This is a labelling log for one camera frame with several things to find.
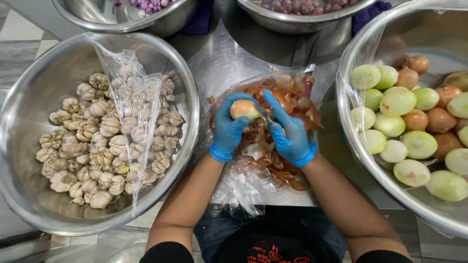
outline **jeans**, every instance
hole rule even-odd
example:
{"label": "jeans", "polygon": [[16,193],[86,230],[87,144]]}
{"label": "jeans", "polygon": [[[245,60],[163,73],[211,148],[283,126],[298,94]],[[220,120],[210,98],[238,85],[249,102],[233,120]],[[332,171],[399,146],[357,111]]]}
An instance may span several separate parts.
{"label": "jeans", "polygon": [[206,263],[210,263],[213,255],[219,245],[230,235],[234,234],[242,226],[264,217],[295,217],[301,224],[309,227],[313,232],[320,235],[343,259],[346,250],[344,237],[340,234],[322,208],[301,207],[301,206],[282,206],[266,216],[256,218],[233,217],[228,212],[222,211],[218,216],[213,217],[208,211],[205,211],[200,221],[194,229],[194,234],[201,248],[202,258]]}

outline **blue glove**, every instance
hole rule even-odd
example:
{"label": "blue glove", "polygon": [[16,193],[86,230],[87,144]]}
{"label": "blue glove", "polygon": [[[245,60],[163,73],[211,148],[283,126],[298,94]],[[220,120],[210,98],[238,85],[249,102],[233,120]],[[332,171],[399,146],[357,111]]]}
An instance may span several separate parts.
{"label": "blue glove", "polygon": [[262,97],[273,109],[273,118],[277,121],[268,123],[268,130],[275,141],[279,155],[296,167],[306,165],[315,156],[317,144],[308,141],[304,123],[299,118],[289,116],[270,91],[263,91]]}
{"label": "blue glove", "polygon": [[233,102],[242,99],[258,103],[248,94],[234,93],[224,99],[216,112],[214,119],[215,135],[210,146],[210,154],[220,162],[227,162],[233,158],[234,149],[241,142],[242,131],[249,124],[249,118],[242,116],[233,120],[229,113]]}

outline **sleeve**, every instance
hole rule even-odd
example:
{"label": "sleeve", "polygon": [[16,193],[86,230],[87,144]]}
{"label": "sleeve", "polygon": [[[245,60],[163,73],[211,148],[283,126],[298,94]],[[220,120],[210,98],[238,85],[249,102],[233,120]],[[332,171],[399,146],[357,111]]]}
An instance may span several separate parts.
{"label": "sleeve", "polygon": [[358,258],[356,263],[413,263],[400,253],[389,250],[369,251]]}
{"label": "sleeve", "polygon": [[192,254],[177,242],[162,242],[150,248],[140,263],[194,263]]}

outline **purple cloth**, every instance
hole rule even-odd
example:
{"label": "purple cloth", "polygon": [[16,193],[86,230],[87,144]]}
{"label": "purple cloth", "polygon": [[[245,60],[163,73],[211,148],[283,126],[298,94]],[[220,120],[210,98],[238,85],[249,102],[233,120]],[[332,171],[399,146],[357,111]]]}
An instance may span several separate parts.
{"label": "purple cloth", "polygon": [[195,14],[181,30],[182,33],[206,35],[210,27],[210,18],[213,13],[214,0],[201,0]]}
{"label": "purple cloth", "polygon": [[387,11],[391,8],[392,4],[390,3],[376,2],[373,6],[353,16],[351,26],[352,36],[354,37],[359,32],[359,30],[361,30],[376,16],[380,15],[383,11]]}

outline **black t-shirt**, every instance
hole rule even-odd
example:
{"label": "black t-shirt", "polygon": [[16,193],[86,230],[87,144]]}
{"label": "black t-shirt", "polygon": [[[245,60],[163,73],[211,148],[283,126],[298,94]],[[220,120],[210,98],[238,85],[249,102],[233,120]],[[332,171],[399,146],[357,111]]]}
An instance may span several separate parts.
{"label": "black t-shirt", "polygon": [[[186,247],[163,242],[150,248],[140,263],[192,263]],[[252,222],[228,237],[211,263],[340,263],[341,259],[319,235],[291,219]],[[412,263],[387,250],[365,253],[356,263]]]}

